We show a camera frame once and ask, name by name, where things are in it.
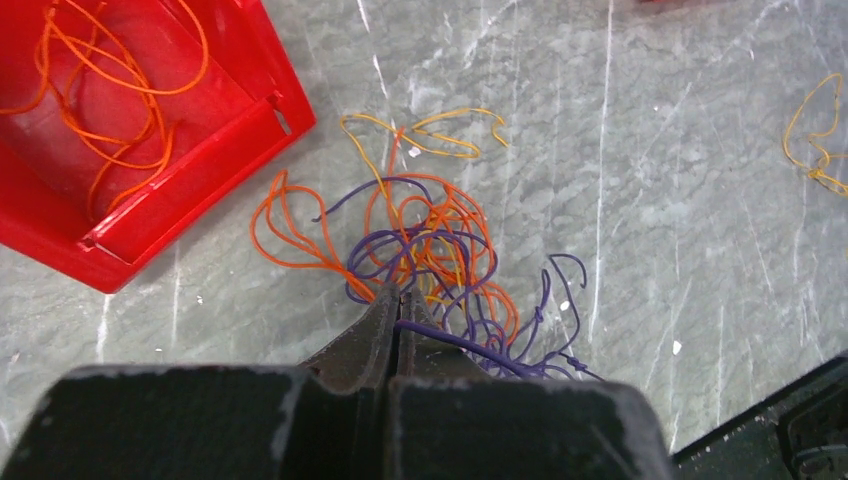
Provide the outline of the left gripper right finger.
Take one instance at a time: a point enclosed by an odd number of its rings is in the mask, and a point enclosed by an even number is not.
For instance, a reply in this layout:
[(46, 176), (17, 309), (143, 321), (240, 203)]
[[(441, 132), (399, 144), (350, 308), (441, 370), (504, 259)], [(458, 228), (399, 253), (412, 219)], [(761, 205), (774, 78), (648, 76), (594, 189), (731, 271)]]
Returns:
[(654, 410), (616, 382), (391, 372), (387, 479), (672, 479)]

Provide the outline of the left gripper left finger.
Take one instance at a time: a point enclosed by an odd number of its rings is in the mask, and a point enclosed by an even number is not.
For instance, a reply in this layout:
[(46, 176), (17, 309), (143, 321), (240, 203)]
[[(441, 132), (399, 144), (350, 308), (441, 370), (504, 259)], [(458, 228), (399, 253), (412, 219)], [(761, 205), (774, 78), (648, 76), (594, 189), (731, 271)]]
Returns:
[(42, 397), (5, 479), (378, 479), (402, 297), (304, 364), (101, 365)]

